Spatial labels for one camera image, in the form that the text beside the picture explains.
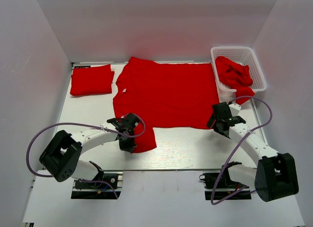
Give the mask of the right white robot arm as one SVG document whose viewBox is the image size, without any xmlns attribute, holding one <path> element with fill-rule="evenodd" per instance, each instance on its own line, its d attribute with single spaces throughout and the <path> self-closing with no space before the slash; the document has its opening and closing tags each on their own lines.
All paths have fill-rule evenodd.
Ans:
<svg viewBox="0 0 313 227">
<path fill-rule="evenodd" d="M 207 127 L 237 144 L 215 180 L 211 194 L 212 205 L 229 199 L 246 187 L 255 191 L 264 202 L 299 192 L 293 156 L 289 153 L 279 153 L 261 140 L 254 133 L 256 129 L 249 128 L 246 121 L 239 116 L 239 104 L 222 102 L 213 105 L 212 110 Z M 231 162 L 239 148 L 253 160 L 256 168 L 244 166 L 241 162 Z M 214 196 L 220 182 L 226 187 L 233 187 L 236 183 L 242 184 L 243 187 L 216 202 Z"/>
</svg>

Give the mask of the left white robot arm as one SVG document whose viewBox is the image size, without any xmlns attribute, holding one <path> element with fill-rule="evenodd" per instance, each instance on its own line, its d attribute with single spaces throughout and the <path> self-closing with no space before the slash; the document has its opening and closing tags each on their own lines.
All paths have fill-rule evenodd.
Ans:
<svg viewBox="0 0 313 227">
<path fill-rule="evenodd" d="M 122 118 L 111 118 L 99 127 L 89 126 L 86 131 L 70 134 L 58 131 L 40 155 L 40 163 L 58 182 L 72 177 L 87 181 L 92 187 L 103 183 L 104 170 L 93 161 L 83 161 L 80 156 L 97 146 L 117 141 L 119 149 L 133 153 L 136 147 L 135 134 L 137 126 L 145 126 L 136 114 L 129 113 Z"/>
</svg>

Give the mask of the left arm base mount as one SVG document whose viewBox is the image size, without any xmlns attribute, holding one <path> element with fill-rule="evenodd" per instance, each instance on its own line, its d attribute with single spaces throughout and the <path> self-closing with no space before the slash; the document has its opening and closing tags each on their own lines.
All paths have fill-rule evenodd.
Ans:
<svg viewBox="0 0 313 227">
<path fill-rule="evenodd" d="M 123 186 L 123 172 L 105 172 L 103 182 L 88 183 L 74 180 L 71 192 L 73 200 L 116 200 Z"/>
</svg>

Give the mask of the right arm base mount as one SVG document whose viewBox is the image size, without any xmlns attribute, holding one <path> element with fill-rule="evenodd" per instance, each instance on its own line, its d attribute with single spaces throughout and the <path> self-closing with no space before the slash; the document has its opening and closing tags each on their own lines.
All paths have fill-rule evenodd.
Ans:
<svg viewBox="0 0 313 227">
<path fill-rule="evenodd" d="M 212 196 L 213 187 L 216 181 L 216 178 L 218 176 L 218 172 L 209 172 L 209 173 L 202 173 L 199 176 L 199 180 L 203 182 L 204 184 L 204 195 L 205 200 L 210 201 Z M 236 192 L 240 188 L 242 188 L 243 185 L 238 182 L 226 182 L 224 178 L 221 178 L 221 181 L 219 181 L 215 195 L 214 200 L 219 201 L 222 198 Z M 232 196 L 229 198 L 229 200 L 251 200 L 251 191 L 249 187 L 243 189 L 240 193 Z"/>
</svg>

